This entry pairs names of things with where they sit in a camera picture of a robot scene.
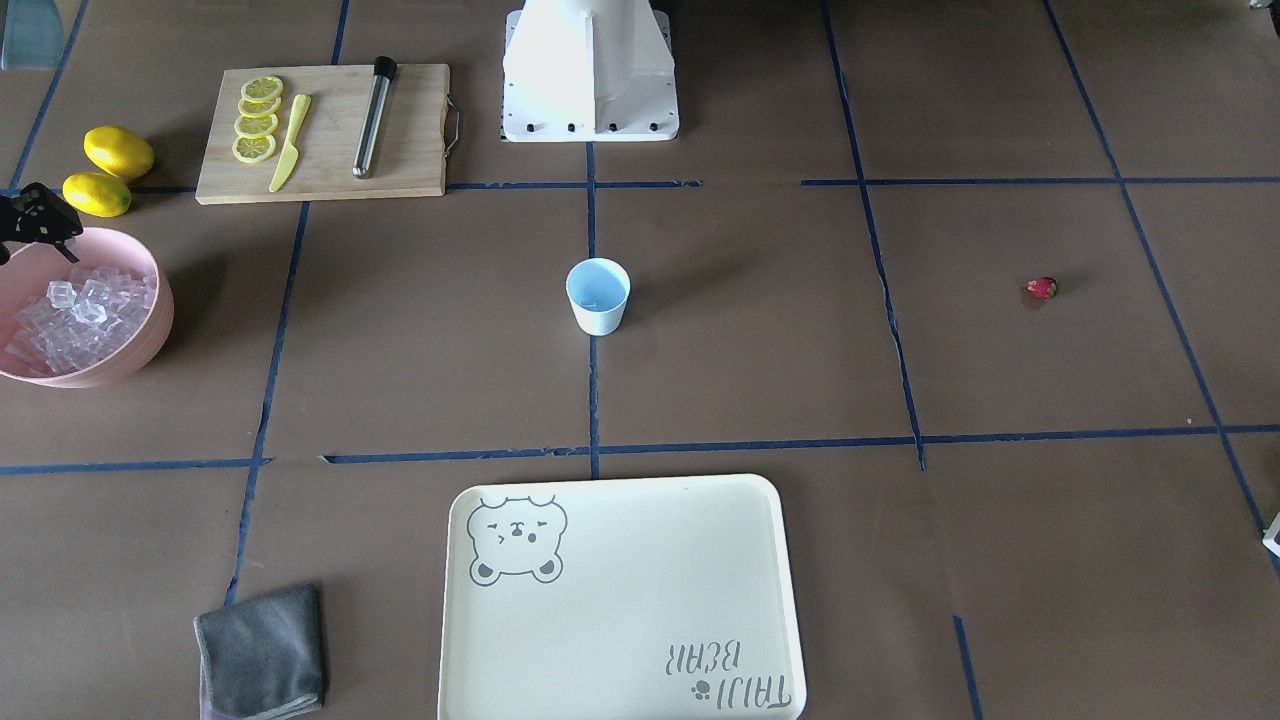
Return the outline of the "pile of clear ice cubes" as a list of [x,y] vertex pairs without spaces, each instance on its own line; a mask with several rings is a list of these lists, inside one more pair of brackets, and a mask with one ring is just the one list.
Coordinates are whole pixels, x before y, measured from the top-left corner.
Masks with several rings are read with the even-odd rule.
[[140,334],[159,296],[159,278],[118,266],[74,268],[29,296],[3,334],[3,357],[33,377],[82,372]]

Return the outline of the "light blue plastic cup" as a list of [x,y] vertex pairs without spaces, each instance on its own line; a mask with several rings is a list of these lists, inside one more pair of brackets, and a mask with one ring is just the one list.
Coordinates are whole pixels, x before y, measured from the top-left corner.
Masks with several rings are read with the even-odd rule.
[[566,296],[579,328],[593,337],[614,332],[631,293],[628,273],[617,261],[589,258],[567,274]]

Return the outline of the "whole yellow lemon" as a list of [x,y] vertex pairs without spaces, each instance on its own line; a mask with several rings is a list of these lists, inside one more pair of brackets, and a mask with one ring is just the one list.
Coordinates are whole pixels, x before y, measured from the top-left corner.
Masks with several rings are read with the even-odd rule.
[[155,164],[155,151],[151,145],[120,126],[99,126],[87,131],[82,147],[84,155],[100,170],[124,182],[137,181],[148,174]]
[[61,196],[77,211],[99,218],[125,214],[133,195],[115,176],[102,172],[81,172],[68,176],[61,183]]

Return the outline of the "pink bowl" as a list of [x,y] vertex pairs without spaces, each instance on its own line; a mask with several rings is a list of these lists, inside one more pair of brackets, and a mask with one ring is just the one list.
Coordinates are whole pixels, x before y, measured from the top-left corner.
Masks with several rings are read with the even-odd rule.
[[35,370],[19,357],[3,351],[3,378],[60,389],[79,389],[123,379],[147,364],[168,340],[174,318],[174,299],[169,279],[151,251],[134,237],[115,229],[88,227],[73,247],[79,263],[68,263],[47,245],[36,243],[18,249],[3,265],[3,346],[13,343],[20,329],[17,320],[27,300],[42,293],[49,282],[70,275],[76,268],[115,266],[142,281],[155,283],[156,299],[145,310],[138,327],[118,348],[105,354],[84,369],[56,373],[49,368]]

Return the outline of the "lemon slice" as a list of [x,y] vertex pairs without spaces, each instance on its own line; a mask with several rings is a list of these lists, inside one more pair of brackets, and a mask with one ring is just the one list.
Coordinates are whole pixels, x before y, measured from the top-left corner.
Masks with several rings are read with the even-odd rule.
[[261,137],[237,136],[232,145],[232,154],[237,161],[243,164],[264,163],[276,154],[276,140],[273,135]]
[[266,138],[275,133],[279,120],[275,113],[262,117],[239,115],[236,119],[234,129],[239,138]]
[[241,88],[244,102],[274,102],[284,92],[284,82],[276,76],[260,76],[246,81]]
[[239,115],[243,118],[257,119],[274,115],[282,105],[282,97],[276,96],[269,100],[251,100],[241,99],[238,102]]

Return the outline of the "yellow plastic knife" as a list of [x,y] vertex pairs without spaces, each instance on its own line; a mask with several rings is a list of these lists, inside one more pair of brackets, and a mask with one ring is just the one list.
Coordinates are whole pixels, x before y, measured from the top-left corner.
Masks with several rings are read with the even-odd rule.
[[284,142],[280,146],[276,168],[268,186],[268,191],[270,193],[279,192],[294,172],[294,168],[300,160],[300,150],[297,147],[297,140],[302,131],[311,104],[312,104],[312,97],[307,94],[297,94],[292,99],[288,123],[285,127]]

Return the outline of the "bamboo cutting board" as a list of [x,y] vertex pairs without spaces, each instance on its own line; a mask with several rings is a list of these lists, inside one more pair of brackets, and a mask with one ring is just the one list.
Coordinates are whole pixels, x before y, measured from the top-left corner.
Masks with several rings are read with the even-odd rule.
[[[282,78],[285,92],[275,138],[283,141],[297,94],[312,101],[296,145],[300,160],[278,191],[269,182],[279,155],[248,164],[233,155],[241,87],[260,76]],[[291,202],[347,199],[435,197],[445,192],[445,120],[451,68],[401,64],[387,96],[370,176],[355,177],[374,68],[366,65],[262,67],[229,69],[221,76],[195,197],[202,205]]]

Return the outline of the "steel muddler black tip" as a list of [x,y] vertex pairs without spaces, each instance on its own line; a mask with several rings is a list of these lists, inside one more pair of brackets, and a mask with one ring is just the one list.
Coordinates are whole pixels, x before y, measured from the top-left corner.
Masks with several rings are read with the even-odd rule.
[[367,106],[364,114],[364,123],[358,138],[358,146],[352,164],[352,176],[356,179],[370,177],[376,151],[378,136],[380,132],[381,117],[387,105],[390,86],[396,78],[398,65],[390,56],[378,56],[372,65],[372,82]]

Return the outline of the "grey folded cloth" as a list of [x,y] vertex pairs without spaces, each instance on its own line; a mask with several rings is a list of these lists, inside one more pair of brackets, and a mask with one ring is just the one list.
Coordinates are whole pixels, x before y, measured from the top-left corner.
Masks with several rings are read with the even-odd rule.
[[323,707],[323,611],[305,583],[193,619],[200,719],[293,719]]

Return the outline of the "cream bear serving tray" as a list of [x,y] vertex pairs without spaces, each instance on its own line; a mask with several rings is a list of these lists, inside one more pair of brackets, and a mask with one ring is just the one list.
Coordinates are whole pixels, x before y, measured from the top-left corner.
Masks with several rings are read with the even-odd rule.
[[799,719],[780,493],[758,474],[475,486],[452,506],[440,719]]

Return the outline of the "red strawberry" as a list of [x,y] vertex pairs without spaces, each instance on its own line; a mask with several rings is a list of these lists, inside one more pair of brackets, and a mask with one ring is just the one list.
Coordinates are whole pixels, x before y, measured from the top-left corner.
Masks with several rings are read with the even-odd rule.
[[1046,301],[1055,299],[1059,295],[1059,283],[1051,275],[1042,275],[1028,281],[1025,284],[1025,291],[1030,297],[1037,301]]

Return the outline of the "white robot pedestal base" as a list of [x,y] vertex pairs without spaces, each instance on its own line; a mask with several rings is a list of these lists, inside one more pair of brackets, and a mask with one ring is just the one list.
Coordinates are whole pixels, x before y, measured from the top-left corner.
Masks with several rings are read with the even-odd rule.
[[667,13],[649,1],[526,1],[506,17],[500,136],[512,143],[678,136]]

